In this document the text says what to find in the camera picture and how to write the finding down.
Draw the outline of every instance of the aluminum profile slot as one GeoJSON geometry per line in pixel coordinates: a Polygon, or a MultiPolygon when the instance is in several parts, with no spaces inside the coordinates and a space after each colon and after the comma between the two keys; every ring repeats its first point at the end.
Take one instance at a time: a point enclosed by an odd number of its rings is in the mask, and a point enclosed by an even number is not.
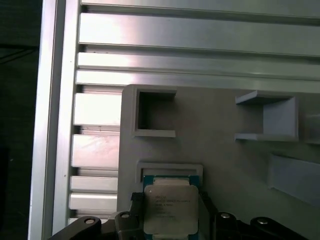
{"type": "Polygon", "coordinates": [[[95,125],[82,125],[78,128],[78,133],[81,135],[90,136],[106,136],[116,137],[120,135],[120,126],[109,127],[109,126],[95,126],[95,125]]]}
{"type": "Polygon", "coordinates": [[[74,135],[72,166],[117,170],[119,143],[119,136],[74,135]]]}
{"type": "Polygon", "coordinates": [[[82,13],[79,32],[80,44],[303,56],[320,55],[319,38],[316,26],[100,13],[82,13]]]}
{"type": "Polygon", "coordinates": [[[277,0],[269,0],[268,4],[264,0],[256,0],[255,4],[247,4],[245,0],[224,0],[223,3],[217,0],[81,0],[82,5],[87,6],[121,6],[131,8],[155,8],[155,9],[175,9],[180,11],[205,11],[215,12],[224,11],[233,13],[249,13],[255,15],[280,15],[290,17],[305,16],[309,18],[320,17],[320,3],[317,0],[311,0],[308,5],[301,7],[299,2],[292,0],[283,0],[281,4],[277,0]]]}
{"type": "Polygon", "coordinates": [[[69,208],[72,210],[103,210],[112,214],[117,210],[117,194],[72,192],[69,208]]]}
{"type": "Polygon", "coordinates": [[[109,169],[103,169],[101,167],[98,168],[78,168],[78,176],[83,177],[112,177],[117,178],[118,177],[118,170],[109,170],[109,169]]]}
{"type": "MultiPolygon", "coordinates": [[[[201,58],[182,56],[154,56],[137,54],[112,54],[80,52],[78,66],[88,70],[122,70],[158,73],[189,73],[205,75],[226,75],[242,77],[264,77],[283,79],[310,79],[318,81],[320,75],[317,64],[305,62],[285,62],[283,60],[201,58]]],[[[103,71],[88,71],[102,75],[103,71]]],[[[132,83],[132,77],[109,73],[109,81],[114,85],[132,83]]]]}
{"type": "Polygon", "coordinates": [[[73,192],[117,193],[117,177],[72,176],[70,190],[73,192]]]}
{"type": "Polygon", "coordinates": [[[78,209],[75,211],[74,218],[81,218],[85,216],[95,216],[100,219],[111,219],[114,213],[110,214],[110,212],[105,210],[88,210],[88,209],[78,209]]]}
{"type": "Polygon", "coordinates": [[[320,92],[320,81],[222,75],[78,70],[76,81],[79,85],[109,86],[114,83],[114,85],[125,86],[129,84],[149,84],[160,86],[197,86],[281,92],[320,92]]]}
{"type": "Polygon", "coordinates": [[[120,126],[121,93],[77,93],[74,103],[74,125],[120,126]]]}
{"type": "Polygon", "coordinates": [[[81,92],[83,94],[121,94],[124,87],[120,85],[83,85],[81,92]]]}

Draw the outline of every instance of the reflective metal surface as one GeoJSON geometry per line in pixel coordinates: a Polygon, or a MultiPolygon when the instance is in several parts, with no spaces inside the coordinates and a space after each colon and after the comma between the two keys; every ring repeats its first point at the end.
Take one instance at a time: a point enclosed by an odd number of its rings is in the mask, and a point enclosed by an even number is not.
{"type": "Polygon", "coordinates": [[[120,126],[121,94],[77,93],[75,125],[120,126]]]}
{"type": "Polygon", "coordinates": [[[104,210],[112,214],[117,210],[117,194],[73,192],[69,207],[72,210],[104,210]]]}
{"type": "Polygon", "coordinates": [[[44,0],[42,4],[29,240],[48,239],[52,234],[65,2],[63,0],[44,0]]]}
{"type": "Polygon", "coordinates": [[[119,136],[74,135],[72,166],[118,169],[119,136]]]}
{"type": "Polygon", "coordinates": [[[257,222],[258,222],[259,224],[268,224],[268,221],[265,220],[265,219],[263,219],[263,218],[259,218],[259,219],[257,220],[257,222]]]}
{"type": "Polygon", "coordinates": [[[79,32],[81,44],[307,56],[319,37],[316,26],[99,13],[82,13],[79,32]]]}
{"type": "Polygon", "coordinates": [[[230,218],[230,215],[228,213],[222,213],[221,217],[223,217],[224,219],[228,219],[230,218]]]}
{"type": "Polygon", "coordinates": [[[77,84],[129,85],[151,84],[164,86],[198,86],[235,88],[280,92],[319,93],[320,81],[268,79],[262,77],[234,77],[227,75],[166,74],[148,72],[121,72],[102,70],[78,70],[77,84]]]}
{"type": "Polygon", "coordinates": [[[117,193],[117,177],[72,176],[70,189],[74,192],[117,193]]]}
{"type": "MultiPolygon", "coordinates": [[[[110,53],[85,53],[78,54],[78,66],[80,69],[98,70],[123,70],[123,71],[143,71],[160,73],[191,73],[201,75],[227,75],[227,76],[248,76],[264,78],[284,78],[284,79],[311,79],[320,80],[320,65],[305,61],[290,62],[270,59],[242,59],[242,58],[208,58],[208,57],[178,57],[178,56],[158,56],[158,55],[133,55],[133,54],[110,54],[110,53]]],[[[86,78],[92,81],[91,84],[99,84],[95,77],[81,76],[80,70],[77,74],[79,78],[86,78]]],[[[87,74],[95,76],[107,73],[101,71],[90,71],[87,74]]],[[[106,81],[115,85],[126,83],[128,77],[119,77],[114,73],[108,74],[106,81]]]]}
{"type": "Polygon", "coordinates": [[[81,0],[81,4],[320,17],[317,0],[310,0],[303,7],[299,0],[81,0]]]}
{"type": "Polygon", "coordinates": [[[78,52],[78,0],[68,0],[65,6],[64,43],[61,70],[59,125],[56,148],[55,195],[52,233],[68,224],[71,173],[71,139],[75,91],[76,53],[78,52]]]}

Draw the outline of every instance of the black mechanism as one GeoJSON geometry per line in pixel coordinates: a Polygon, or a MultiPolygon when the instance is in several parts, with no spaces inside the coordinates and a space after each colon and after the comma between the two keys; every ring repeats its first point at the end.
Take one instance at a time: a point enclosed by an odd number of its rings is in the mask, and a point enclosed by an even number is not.
{"type": "MultiPolygon", "coordinates": [[[[206,211],[208,240],[306,240],[303,236],[268,217],[256,217],[246,224],[217,208],[205,192],[199,193],[206,211]]],[[[50,240],[145,240],[143,231],[144,194],[134,192],[129,211],[101,224],[94,216],[84,216],[50,237],[50,240]]]]}
{"type": "MultiPolygon", "coordinates": [[[[6,195],[7,181],[8,181],[8,165],[9,165],[9,149],[0,145],[0,191],[2,196],[6,195]]],[[[2,230],[5,215],[6,200],[2,197],[2,204],[0,206],[0,231],[2,230]]]]}

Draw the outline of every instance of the aluminum frame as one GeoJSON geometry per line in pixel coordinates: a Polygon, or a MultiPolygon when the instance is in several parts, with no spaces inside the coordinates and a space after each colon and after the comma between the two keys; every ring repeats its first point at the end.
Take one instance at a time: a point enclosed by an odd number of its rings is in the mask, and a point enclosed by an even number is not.
{"type": "Polygon", "coordinates": [[[130,8],[161,8],[176,10],[213,11],[250,13],[263,15],[280,15],[291,17],[320,17],[317,9],[320,2],[312,0],[301,7],[299,0],[256,0],[254,4],[247,0],[81,0],[82,5],[89,6],[122,6],[130,8]]]}
{"type": "Polygon", "coordinates": [[[52,234],[63,229],[69,220],[71,145],[74,130],[73,112],[79,15],[79,1],[66,1],[52,234]]]}
{"type": "Polygon", "coordinates": [[[79,31],[80,44],[287,56],[320,56],[319,38],[317,26],[106,13],[81,13],[79,31]]]}
{"type": "MultiPolygon", "coordinates": [[[[166,74],[188,73],[254,78],[320,80],[320,68],[317,64],[306,64],[305,61],[301,60],[284,62],[279,59],[264,59],[263,57],[253,59],[243,57],[237,59],[235,57],[204,58],[179,55],[159,56],[80,52],[77,64],[80,74],[82,70],[117,69],[166,74]]],[[[104,71],[95,72],[95,75],[105,73],[104,71]]],[[[117,84],[118,78],[113,77],[115,84],[117,84]]],[[[96,81],[96,84],[100,84],[95,77],[89,77],[88,79],[96,81]]]]}
{"type": "Polygon", "coordinates": [[[52,235],[65,3],[42,4],[28,240],[52,235]]]}

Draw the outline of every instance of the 3d-printed part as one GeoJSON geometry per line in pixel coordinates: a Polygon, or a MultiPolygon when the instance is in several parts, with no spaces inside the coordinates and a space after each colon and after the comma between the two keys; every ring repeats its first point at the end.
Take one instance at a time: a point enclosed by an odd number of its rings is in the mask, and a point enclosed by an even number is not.
{"type": "Polygon", "coordinates": [[[236,140],[297,142],[298,101],[295,97],[276,93],[254,91],[236,97],[237,105],[262,105],[263,132],[236,133],[236,140]]]}
{"type": "Polygon", "coordinates": [[[268,186],[320,207],[320,164],[272,155],[268,186]]]}
{"type": "Polygon", "coordinates": [[[305,118],[305,142],[320,145],[320,114],[307,115],[305,118]]]}
{"type": "MultiPolygon", "coordinates": [[[[137,161],[164,165],[197,164],[203,166],[201,188],[208,192],[217,209],[233,213],[246,222],[256,216],[268,216],[311,236],[310,239],[313,236],[317,239],[320,208],[266,186],[268,151],[277,151],[284,156],[302,155],[316,161],[319,155],[317,147],[270,142],[253,149],[250,144],[241,146],[235,142],[235,133],[263,133],[263,105],[236,105],[236,96],[252,92],[241,89],[177,86],[172,102],[176,137],[133,137],[133,95],[135,89],[148,87],[128,85],[122,92],[117,211],[128,210],[131,193],[143,189],[148,175],[139,173],[136,182],[137,161]]],[[[316,104],[320,99],[318,94],[287,92],[283,95],[298,100],[300,130],[304,128],[305,114],[320,113],[316,104]]],[[[163,175],[171,175],[167,171],[160,169],[163,175]]],[[[160,177],[156,171],[150,174],[160,177]]]]}
{"type": "Polygon", "coordinates": [[[141,183],[146,175],[199,176],[203,181],[203,166],[200,164],[154,163],[139,161],[136,165],[135,182],[141,183]]]}
{"type": "Polygon", "coordinates": [[[133,137],[175,138],[173,127],[175,111],[173,88],[133,88],[133,137]]]}

